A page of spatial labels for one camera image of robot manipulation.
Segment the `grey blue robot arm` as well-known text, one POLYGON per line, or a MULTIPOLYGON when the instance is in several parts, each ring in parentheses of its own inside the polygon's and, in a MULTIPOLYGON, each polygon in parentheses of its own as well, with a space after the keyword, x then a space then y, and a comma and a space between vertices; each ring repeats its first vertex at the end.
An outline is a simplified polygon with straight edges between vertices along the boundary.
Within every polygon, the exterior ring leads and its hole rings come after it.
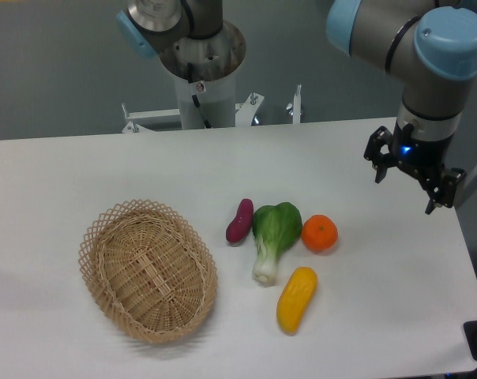
MULTIPOLYGON (((242 33, 219 1, 131 1, 116 17, 140 55, 174 78, 184 129, 249 125, 235 106, 242 33)), ((328 41, 404 84, 393 130, 369 139, 364 156, 382 180, 397 167, 427 192, 427 210, 452 207, 466 174, 444 158, 477 75, 477 10, 458 1, 335 1, 328 41)))

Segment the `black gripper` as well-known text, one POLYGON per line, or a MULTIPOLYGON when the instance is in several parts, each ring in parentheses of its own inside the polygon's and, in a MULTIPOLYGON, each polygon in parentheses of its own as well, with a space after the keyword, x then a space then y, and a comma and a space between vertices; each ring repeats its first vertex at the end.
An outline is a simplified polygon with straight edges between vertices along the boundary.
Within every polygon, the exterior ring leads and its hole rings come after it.
POLYGON ((400 118, 396 119, 393 135, 380 126, 370 135, 363 156, 376 171, 376 183, 380 183, 392 167, 418 180, 429 197, 425 213, 430 215, 436 208, 451 208, 461 199, 467 172, 445 166, 452 135, 425 141, 415 136, 416 131, 413 122, 400 118))

